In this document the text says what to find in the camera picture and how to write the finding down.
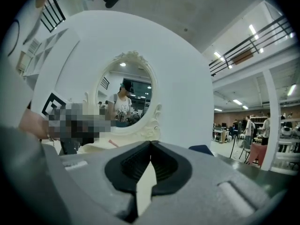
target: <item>black metal railing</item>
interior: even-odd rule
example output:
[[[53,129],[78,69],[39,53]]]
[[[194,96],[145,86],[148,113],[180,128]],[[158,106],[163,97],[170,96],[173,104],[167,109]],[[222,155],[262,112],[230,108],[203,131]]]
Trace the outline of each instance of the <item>black metal railing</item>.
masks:
[[[262,53],[263,48],[293,34],[293,29],[288,20],[281,16],[269,25],[265,26],[254,35],[248,37],[220,58],[209,64],[210,75],[215,76],[224,69],[231,69],[239,63],[254,56],[254,53]]]
[[[101,81],[101,86],[104,87],[107,90],[108,85],[109,85],[109,81],[104,77]]]
[[[47,0],[47,5],[44,5],[45,8],[42,12],[41,21],[49,32],[52,32],[61,22],[65,21],[66,18],[59,7],[57,0],[53,0],[53,3],[51,3],[50,0]]]

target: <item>black cap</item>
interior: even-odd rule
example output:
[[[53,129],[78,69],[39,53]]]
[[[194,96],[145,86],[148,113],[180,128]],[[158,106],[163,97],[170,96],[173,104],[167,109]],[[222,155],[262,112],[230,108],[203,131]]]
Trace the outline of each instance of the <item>black cap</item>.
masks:
[[[133,84],[131,81],[128,81],[128,80],[124,80],[123,81],[123,85],[124,85],[124,88],[126,89],[126,91],[130,92],[130,93],[134,93],[134,89],[133,89]]]

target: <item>curved white wall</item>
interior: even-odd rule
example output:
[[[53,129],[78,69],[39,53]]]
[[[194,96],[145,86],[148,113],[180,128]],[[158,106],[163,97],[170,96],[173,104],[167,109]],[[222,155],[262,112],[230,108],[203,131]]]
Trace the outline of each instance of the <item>curved white wall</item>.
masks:
[[[188,42],[154,22],[111,11],[86,11],[68,18],[58,32],[73,28],[80,43],[63,67],[55,90],[82,102],[115,56],[138,51],[158,80],[161,141],[183,147],[210,146],[213,92],[207,60]]]

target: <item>brown wall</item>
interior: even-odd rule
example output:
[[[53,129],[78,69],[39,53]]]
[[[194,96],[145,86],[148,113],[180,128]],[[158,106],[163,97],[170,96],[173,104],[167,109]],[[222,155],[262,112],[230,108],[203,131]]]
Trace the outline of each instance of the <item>brown wall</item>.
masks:
[[[242,120],[247,115],[261,116],[260,112],[263,112],[265,115],[269,112],[269,109],[253,110],[253,111],[242,111],[242,112],[219,112],[215,113],[214,123],[216,125],[226,123],[227,127],[232,126],[235,119]],[[293,107],[282,107],[281,114],[293,113],[292,118],[300,118],[300,105]]]

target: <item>white mirror frame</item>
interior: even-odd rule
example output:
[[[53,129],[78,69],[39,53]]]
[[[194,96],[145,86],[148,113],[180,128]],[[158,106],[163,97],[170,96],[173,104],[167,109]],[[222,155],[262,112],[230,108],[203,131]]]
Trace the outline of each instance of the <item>white mirror frame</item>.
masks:
[[[118,62],[121,61],[132,61],[140,64],[149,74],[152,86],[152,97],[150,106],[145,113],[145,115],[135,124],[129,127],[112,127],[110,135],[108,137],[120,137],[120,136],[130,136],[130,142],[143,141],[143,140],[159,140],[160,138],[160,127],[158,118],[161,113],[162,105],[158,101],[158,81],[155,73],[149,63],[140,56],[137,51],[122,53],[115,57],[110,63],[105,66],[104,70],[99,72],[99,77],[90,92],[86,92],[86,100],[83,103],[90,105],[97,104],[97,88],[99,83],[104,78],[104,75],[110,70],[110,68]]]

